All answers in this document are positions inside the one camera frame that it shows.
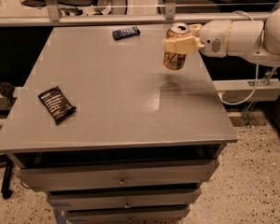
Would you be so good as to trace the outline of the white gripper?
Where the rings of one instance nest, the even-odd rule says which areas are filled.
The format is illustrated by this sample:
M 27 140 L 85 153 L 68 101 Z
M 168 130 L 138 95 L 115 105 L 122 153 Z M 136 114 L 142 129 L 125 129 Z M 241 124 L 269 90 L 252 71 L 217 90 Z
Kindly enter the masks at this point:
M 162 40 L 165 51 L 178 54 L 193 54 L 200 51 L 207 57 L 223 58 L 227 56 L 227 42 L 231 21 L 210 21 L 202 26 L 190 24 L 190 36 L 171 37 Z

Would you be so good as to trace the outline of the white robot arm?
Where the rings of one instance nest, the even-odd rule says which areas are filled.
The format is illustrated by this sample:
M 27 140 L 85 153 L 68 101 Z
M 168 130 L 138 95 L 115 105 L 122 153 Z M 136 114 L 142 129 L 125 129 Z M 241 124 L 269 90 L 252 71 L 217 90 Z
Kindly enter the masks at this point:
M 280 8 L 266 21 L 210 21 L 193 24 L 180 37 L 162 40 L 165 51 L 207 57 L 240 57 L 250 63 L 280 67 Z

